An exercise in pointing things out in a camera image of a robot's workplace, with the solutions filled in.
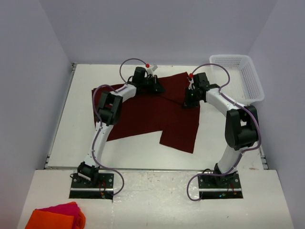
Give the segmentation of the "dark red t-shirt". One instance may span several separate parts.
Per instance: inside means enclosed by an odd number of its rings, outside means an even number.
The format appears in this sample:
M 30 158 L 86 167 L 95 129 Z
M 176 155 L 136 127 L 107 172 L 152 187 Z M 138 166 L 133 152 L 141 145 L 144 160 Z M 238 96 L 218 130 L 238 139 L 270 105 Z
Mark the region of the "dark red t-shirt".
M 160 144 L 193 153 L 200 107 L 183 107 L 187 76 L 179 73 L 163 77 L 158 80 L 165 89 L 163 93 L 157 93 L 153 87 L 143 87 L 135 97 L 123 102 L 119 122 L 107 140 L 160 131 Z

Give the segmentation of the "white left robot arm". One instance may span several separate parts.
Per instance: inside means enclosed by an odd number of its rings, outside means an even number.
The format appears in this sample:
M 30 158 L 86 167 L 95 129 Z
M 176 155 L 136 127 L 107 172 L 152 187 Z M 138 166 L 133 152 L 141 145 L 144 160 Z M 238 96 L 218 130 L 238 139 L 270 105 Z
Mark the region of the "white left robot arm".
M 159 83 L 157 75 L 154 74 L 158 68 L 156 64 L 136 67 L 131 81 L 127 81 L 119 89 L 109 85 L 101 85 L 93 92 L 92 106 L 94 111 L 95 136 L 91 148 L 84 161 L 78 166 L 78 175 L 82 182 L 88 187 L 95 187 L 99 182 L 99 168 L 101 164 L 96 157 L 103 152 L 106 140 L 118 123 L 122 104 L 136 96 L 145 89 L 152 93 L 163 93 L 165 89 Z

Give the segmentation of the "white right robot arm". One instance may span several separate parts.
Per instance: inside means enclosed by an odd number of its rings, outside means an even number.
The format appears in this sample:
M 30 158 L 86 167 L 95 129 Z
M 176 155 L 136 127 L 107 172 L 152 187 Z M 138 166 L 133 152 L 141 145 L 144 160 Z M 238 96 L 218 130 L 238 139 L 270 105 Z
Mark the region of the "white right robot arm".
M 207 176 L 213 176 L 217 187 L 229 183 L 229 174 L 236 171 L 242 156 L 247 151 L 256 150 L 261 144 L 261 134 L 254 106 L 243 105 L 226 94 L 221 87 L 211 84 L 206 73 L 190 74 L 190 85 L 185 89 L 184 107 L 195 107 L 200 101 L 214 106 L 226 118 L 224 136 L 227 143 L 221 160 L 215 164 L 214 171 Z

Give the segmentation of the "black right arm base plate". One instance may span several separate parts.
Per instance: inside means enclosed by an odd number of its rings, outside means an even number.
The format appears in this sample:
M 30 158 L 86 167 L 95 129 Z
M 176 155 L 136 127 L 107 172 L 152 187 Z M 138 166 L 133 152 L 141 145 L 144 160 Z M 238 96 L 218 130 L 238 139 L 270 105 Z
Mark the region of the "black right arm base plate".
M 209 176 L 214 171 L 206 169 L 198 177 L 200 200 L 205 199 L 242 199 L 242 187 L 237 171 L 221 176 Z

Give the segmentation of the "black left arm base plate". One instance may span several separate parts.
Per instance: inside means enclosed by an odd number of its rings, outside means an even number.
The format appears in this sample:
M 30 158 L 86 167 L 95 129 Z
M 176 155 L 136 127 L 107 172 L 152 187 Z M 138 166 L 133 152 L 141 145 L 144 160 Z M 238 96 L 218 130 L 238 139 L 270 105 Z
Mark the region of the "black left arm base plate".
M 97 181 L 93 182 L 79 176 L 70 174 L 70 199 L 109 199 L 113 200 L 113 173 L 99 173 Z

